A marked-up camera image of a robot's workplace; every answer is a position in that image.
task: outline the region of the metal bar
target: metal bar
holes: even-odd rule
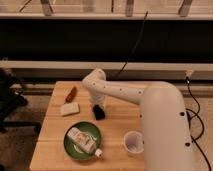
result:
[[[53,9],[50,5],[49,0],[41,0],[43,13],[45,16],[51,16],[53,14]]]
[[[126,17],[132,17],[134,8],[134,0],[126,1]]]
[[[193,0],[184,0],[183,1],[182,5],[181,5],[181,7],[178,11],[178,14],[181,17],[187,17],[188,16],[192,1]]]

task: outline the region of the chair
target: chair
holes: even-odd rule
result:
[[[33,126],[34,131],[39,133],[41,124],[39,122],[25,121],[4,121],[10,113],[18,106],[27,105],[27,100],[21,94],[9,88],[11,81],[0,83],[0,133],[5,133],[8,127],[28,127]],[[0,171],[4,171],[3,165],[0,164]]]

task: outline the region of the white railing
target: white railing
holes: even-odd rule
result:
[[[53,10],[47,13],[48,6]],[[213,19],[212,0],[0,0],[0,17]]]

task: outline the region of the black wall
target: black wall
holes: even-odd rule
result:
[[[0,20],[0,58],[125,61],[143,21]],[[213,21],[145,22],[130,61],[213,63]]]

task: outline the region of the black cable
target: black cable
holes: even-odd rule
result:
[[[197,103],[198,109],[197,109],[197,114],[200,112],[200,103],[197,101],[197,99],[194,97],[194,95],[191,92],[191,88],[190,88],[190,80],[189,77],[186,77],[186,83],[187,83],[187,88],[189,91],[190,96],[194,99],[194,101]]]
[[[186,109],[186,110],[192,112],[192,113],[194,114],[194,116],[196,116],[196,117],[199,119],[200,123],[201,123],[201,127],[202,127],[202,128],[201,128],[201,132],[200,132],[200,134],[195,138],[195,140],[197,141],[198,139],[200,139],[200,138],[203,136],[203,134],[204,134],[204,132],[205,132],[205,125],[204,125],[203,120],[201,119],[201,117],[200,117],[195,111],[193,111],[193,110],[191,110],[191,109]]]
[[[27,2],[24,3],[24,5],[19,9],[19,12],[22,12],[24,8],[31,2],[32,0],[28,0]]]
[[[191,138],[192,138],[192,142],[195,143],[195,145],[197,146],[197,148],[199,149],[199,151],[200,151],[201,154],[203,155],[203,157],[204,157],[204,159],[205,159],[205,161],[206,161],[206,164],[207,164],[207,166],[208,166],[209,171],[212,171],[211,164],[210,164],[210,162],[209,162],[209,160],[208,160],[206,154],[203,152],[202,148],[201,148],[200,145],[197,143],[197,141],[194,139],[194,137],[191,136]]]
[[[148,16],[148,11],[145,13],[144,20],[143,20],[143,23],[142,23],[142,26],[141,26],[141,29],[140,29],[138,38],[137,38],[137,40],[136,40],[136,42],[135,42],[134,47],[132,48],[132,51],[131,51],[131,53],[130,53],[130,56],[127,58],[125,64],[124,64],[123,67],[120,69],[120,71],[118,71],[118,73],[115,74],[115,76],[112,77],[112,80],[115,80],[115,79],[121,74],[121,72],[123,72],[124,68],[126,67],[126,65],[128,64],[128,62],[130,61],[130,59],[132,58],[132,56],[135,54],[135,51],[137,50],[138,45],[139,45],[141,39],[143,38],[144,26],[145,26],[145,22],[146,22],[147,16]]]
[[[194,114],[194,116],[190,117],[189,119],[189,122],[192,121],[193,118],[197,117],[201,123],[201,126],[202,126],[202,131],[201,133],[198,135],[198,137],[194,138],[192,135],[191,135],[191,138],[192,138],[192,142],[195,143],[195,145],[197,146],[197,148],[199,149],[199,151],[201,152],[201,154],[203,155],[205,161],[206,161],[206,164],[208,166],[208,170],[209,171],[212,171],[212,168],[211,168],[211,165],[210,165],[210,162],[206,156],[206,154],[203,152],[202,148],[200,147],[200,145],[197,143],[197,140],[200,139],[202,137],[202,135],[204,134],[205,132],[205,126],[204,126],[204,123],[201,119],[201,117],[199,116],[199,112],[200,112],[200,103],[197,101],[197,99],[193,96],[192,92],[191,92],[191,89],[190,89],[190,80],[189,78],[187,77],[186,78],[186,83],[187,83],[187,87],[188,87],[188,91],[189,91],[189,94],[191,95],[191,97],[194,99],[194,101],[197,103],[197,106],[198,106],[198,110],[197,112],[191,110],[191,109],[186,109],[187,111],[190,111]]]

